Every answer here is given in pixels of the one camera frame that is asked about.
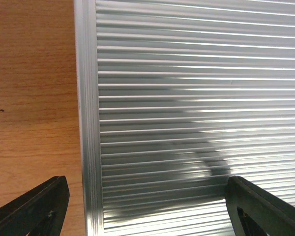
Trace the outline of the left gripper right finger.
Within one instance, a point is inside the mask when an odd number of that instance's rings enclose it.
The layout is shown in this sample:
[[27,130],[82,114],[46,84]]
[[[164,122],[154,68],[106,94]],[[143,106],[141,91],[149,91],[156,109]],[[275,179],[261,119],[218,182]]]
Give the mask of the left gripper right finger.
[[295,207],[248,180],[234,176],[225,189],[237,236],[295,236]]

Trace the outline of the aluminium poker case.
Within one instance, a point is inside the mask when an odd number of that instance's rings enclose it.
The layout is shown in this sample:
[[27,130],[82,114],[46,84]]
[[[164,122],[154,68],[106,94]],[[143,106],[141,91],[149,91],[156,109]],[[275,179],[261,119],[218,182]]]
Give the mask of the aluminium poker case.
[[88,236],[232,236],[241,176],[295,206],[295,0],[76,0]]

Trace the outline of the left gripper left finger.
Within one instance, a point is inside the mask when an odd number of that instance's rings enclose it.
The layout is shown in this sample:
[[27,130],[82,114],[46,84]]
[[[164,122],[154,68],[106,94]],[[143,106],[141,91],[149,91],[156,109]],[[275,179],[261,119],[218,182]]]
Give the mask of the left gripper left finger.
[[65,176],[55,176],[0,207],[0,236],[59,236],[70,198]]

